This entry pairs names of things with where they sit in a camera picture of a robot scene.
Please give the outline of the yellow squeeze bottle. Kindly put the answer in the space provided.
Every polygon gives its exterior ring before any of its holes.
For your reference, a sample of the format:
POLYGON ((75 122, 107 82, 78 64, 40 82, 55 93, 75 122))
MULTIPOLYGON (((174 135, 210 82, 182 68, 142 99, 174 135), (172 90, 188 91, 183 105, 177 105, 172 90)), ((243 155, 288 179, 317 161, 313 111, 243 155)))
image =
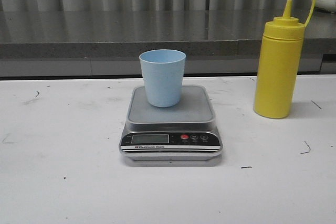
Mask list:
POLYGON ((282 16, 265 23, 254 99, 254 111, 263 117, 282 119, 290 113, 305 30, 315 4, 312 0, 304 23, 292 17, 292 0, 287 0, 282 16))

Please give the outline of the light blue plastic cup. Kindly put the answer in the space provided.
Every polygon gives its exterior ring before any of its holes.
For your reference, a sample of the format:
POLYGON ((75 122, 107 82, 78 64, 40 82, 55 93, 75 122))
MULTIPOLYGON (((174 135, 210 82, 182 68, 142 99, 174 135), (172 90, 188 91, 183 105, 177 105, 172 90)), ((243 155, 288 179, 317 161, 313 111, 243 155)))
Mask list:
POLYGON ((186 54, 172 49, 146 51, 139 56, 148 102, 159 108, 179 103, 186 54))

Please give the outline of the silver electronic kitchen scale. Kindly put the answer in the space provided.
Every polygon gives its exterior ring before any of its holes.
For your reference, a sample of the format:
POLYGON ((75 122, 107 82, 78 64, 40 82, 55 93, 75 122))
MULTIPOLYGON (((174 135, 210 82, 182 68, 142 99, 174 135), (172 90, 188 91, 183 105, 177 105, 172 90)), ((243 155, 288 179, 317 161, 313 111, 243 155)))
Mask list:
POLYGON ((145 88, 133 90, 119 143, 125 159, 144 166, 210 166, 221 161, 223 144, 203 86, 185 85, 178 104, 148 103, 145 88))

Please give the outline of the steel counter in background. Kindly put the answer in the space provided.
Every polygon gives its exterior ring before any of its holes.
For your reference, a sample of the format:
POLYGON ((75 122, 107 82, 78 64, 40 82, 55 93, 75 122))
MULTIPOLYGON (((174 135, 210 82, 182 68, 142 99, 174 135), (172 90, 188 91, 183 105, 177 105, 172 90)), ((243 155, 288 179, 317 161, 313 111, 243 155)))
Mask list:
POLYGON ((257 72, 266 22, 280 9, 2 12, 1 78, 132 78, 139 55, 186 53, 187 77, 257 72))

